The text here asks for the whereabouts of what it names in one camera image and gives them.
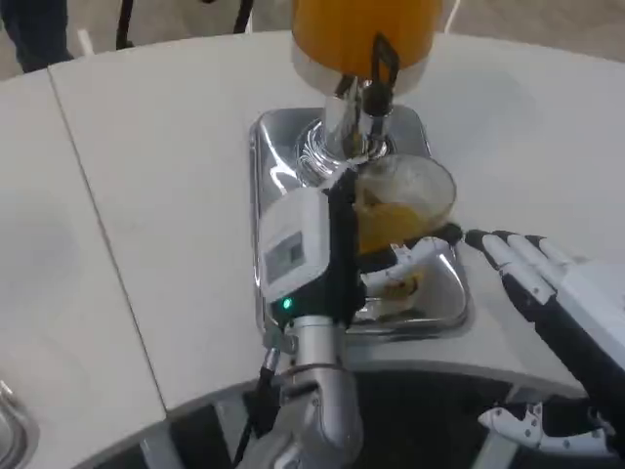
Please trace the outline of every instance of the person's leg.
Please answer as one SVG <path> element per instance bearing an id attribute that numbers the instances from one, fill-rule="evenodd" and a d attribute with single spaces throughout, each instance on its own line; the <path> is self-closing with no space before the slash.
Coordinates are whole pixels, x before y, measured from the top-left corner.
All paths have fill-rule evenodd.
<path id="1" fill-rule="evenodd" d="M 24 72 L 72 59 L 66 0 L 0 0 L 0 14 Z"/>

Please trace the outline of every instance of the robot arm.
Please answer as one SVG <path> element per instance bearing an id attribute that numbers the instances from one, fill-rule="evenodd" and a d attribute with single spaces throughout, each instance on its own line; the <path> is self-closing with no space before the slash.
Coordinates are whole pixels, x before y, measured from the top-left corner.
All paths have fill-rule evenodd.
<path id="1" fill-rule="evenodd" d="M 588 393 L 579 402 L 502 405 L 479 421 L 543 452 L 624 457 L 625 266 L 577 263 L 539 236 L 470 231 L 465 240 L 500 273 L 512 303 Z"/>
<path id="2" fill-rule="evenodd" d="M 278 328 L 293 338 L 295 356 L 280 376 L 273 429 L 240 468 L 340 469 L 362 446 L 354 377 L 342 365 L 345 329 L 364 305 L 356 173 L 346 166 L 337 174 L 322 188 L 290 192 L 261 220 L 261 290 Z"/>

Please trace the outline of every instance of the clear plastic cup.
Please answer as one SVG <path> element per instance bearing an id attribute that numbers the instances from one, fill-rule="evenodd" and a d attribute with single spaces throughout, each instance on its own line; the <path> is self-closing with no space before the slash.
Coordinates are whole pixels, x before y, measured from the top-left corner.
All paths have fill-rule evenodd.
<path id="1" fill-rule="evenodd" d="M 356 183 L 360 254 L 440 228 L 455 200 L 453 177 L 431 158 L 392 154 L 367 163 Z"/>

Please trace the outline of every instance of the robot finger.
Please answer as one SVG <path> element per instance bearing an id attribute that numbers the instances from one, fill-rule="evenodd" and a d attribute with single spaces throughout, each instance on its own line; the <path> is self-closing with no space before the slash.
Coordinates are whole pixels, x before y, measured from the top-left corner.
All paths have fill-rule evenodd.
<path id="1" fill-rule="evenodd" d="M 534 268 L 554 288 L 558 289 L 560 287 L 566 270 L 560 264 L 552 262 L 547 258 L 525 236 L 503 231 L 493 232 L 493 234 L 506 241 L 527 264 Z"/>
<path id="2" fill-rule="evenodd" d="M 550 239 L 543 236 L 527 235 L 525 237 L 534 247 L 541 250 L 545 256 L 560 268 L 567 271 L 570 267 L 577 264 L 575 259 L 566 251 L 556 246 Z"/>
<path id="3" fill-rule="evenodd" d="M 513 284 L 515 290 L 522 290 L 539 305 L 546 305 L 555 295 L 549 283 L 499 236 L 470 230 L 465 234 L 465 242 L 484 254 L 490 265 L 499 271 L 504 286 Z"/>

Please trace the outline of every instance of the gray floor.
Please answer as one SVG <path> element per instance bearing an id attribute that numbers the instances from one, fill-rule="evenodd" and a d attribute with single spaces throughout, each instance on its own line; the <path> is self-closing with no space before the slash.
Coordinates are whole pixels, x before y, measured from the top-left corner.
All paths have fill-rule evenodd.
<path id="1" fill-rule="evenodd" d="M 70 51 L 83 55 L 85 29 L 96 53 L 114 49 L 121 0 L 67 0 Z M 440 29 L 557 47 L 625 62 L 625 0 L 443 0 Z M 239 0 L 136 0 L 131 38 L 137 45 L 227 34 Z M 291 0 L 257 0 L 254 30 L 285 29 Z M 20 74 L 11 41 L 0 32 L 0 80 Z"/>

